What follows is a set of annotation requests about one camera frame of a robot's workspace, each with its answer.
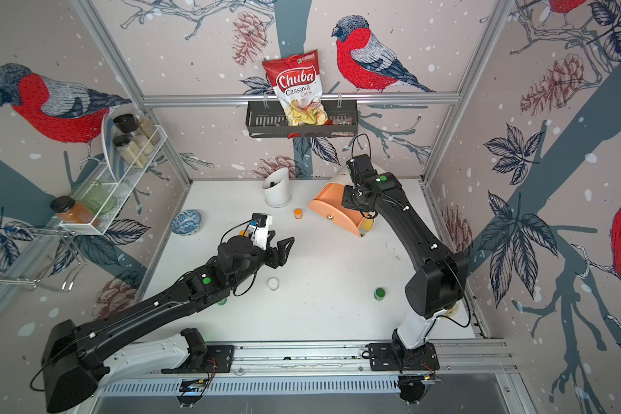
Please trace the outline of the yellow drawer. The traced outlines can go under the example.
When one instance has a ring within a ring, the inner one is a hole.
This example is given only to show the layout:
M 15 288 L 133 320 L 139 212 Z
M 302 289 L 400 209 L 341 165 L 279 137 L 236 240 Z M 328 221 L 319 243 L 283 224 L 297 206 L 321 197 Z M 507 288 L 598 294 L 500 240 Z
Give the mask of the yellow drawer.
M 374 226 L 375 219 L 373 217 L 364 217 L 359 225 L 359 231 L 362 235 L 365 235 L 371 231 Z

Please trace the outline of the pink top drawer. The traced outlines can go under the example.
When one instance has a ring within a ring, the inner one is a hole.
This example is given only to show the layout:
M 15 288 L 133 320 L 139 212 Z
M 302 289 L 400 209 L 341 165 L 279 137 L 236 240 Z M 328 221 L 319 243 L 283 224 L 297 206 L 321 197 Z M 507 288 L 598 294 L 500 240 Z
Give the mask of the pink top drawer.
M 330 223 L 345 229 L 355 236 L 365 236 L 359 231 L 362 215 L 355 210 L 342 207 L 345 185 L 335 182 L 326 184 L 320 193 L 308 203 L 308 208 Z

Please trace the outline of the round white drawer cabinet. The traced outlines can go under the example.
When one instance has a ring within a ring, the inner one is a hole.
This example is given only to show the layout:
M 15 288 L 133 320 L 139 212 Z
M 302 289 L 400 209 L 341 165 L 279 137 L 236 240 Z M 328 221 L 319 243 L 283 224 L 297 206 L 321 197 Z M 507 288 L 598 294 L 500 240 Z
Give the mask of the round white drawer cabinet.
M 390 174 L 376 174 L 361 180 L 355 187 L 355 203 L 357 210 L 362 215 L 364 223 L 362 230 L 371 231 L 375 219 L 386 210 L 396 207 L 396 202 L 390 199 L 390 190 L 395 188 Z

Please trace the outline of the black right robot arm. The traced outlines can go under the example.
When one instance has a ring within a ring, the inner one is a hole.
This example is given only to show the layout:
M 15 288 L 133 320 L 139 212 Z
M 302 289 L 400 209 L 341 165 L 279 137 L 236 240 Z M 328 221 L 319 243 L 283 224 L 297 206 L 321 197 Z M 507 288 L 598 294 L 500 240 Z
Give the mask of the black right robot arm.
M 415 271 L 405 285 L 410 310 L 393 332 L 396 357 L 406 360 L 425 352 L 436 322 L 465 296 L 467 257 L 454 253 L 412 207 L 402 184 L 389 172 L 362 174 L 343 193 L 343 206 L 362 215 L 383 217 L 402 243 Z

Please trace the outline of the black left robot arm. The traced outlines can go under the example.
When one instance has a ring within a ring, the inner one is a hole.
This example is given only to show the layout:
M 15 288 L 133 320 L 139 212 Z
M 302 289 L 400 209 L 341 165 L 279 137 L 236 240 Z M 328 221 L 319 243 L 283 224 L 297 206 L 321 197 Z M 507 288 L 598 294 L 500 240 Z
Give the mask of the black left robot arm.
M 229 297 L 263 266 L 286 264 L 294 238 L 260 248 L 245 236 L 221 243 L 205 265 L 172 286 L 108 317 L 77 325 L 67 319 L 51 329 L 41 358 L 46 409 L 65 412 L 95 393 L 112 370 L 106 360 L 143 336 Z

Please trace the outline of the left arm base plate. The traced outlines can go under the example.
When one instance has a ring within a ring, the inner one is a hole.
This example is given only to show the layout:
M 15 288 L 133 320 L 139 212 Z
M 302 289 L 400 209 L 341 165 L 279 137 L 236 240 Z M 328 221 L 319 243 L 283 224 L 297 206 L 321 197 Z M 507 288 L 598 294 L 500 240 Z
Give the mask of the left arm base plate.
M 207 351 L 188 355 L 179 367 L 164 368 L 162 374 L 228 374 L 231 371 L 235 347 L 233 345 L 210 345 Z

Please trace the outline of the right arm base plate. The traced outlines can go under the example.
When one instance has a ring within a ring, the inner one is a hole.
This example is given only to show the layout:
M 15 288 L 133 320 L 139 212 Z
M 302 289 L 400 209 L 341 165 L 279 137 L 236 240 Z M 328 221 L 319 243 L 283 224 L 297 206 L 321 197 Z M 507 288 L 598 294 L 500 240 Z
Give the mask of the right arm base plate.
M 426 343 L 409 350 L 394 343 L 369 343 L 365 350 L 374 372 L 431 371 L 440 369 L 435 346 Z

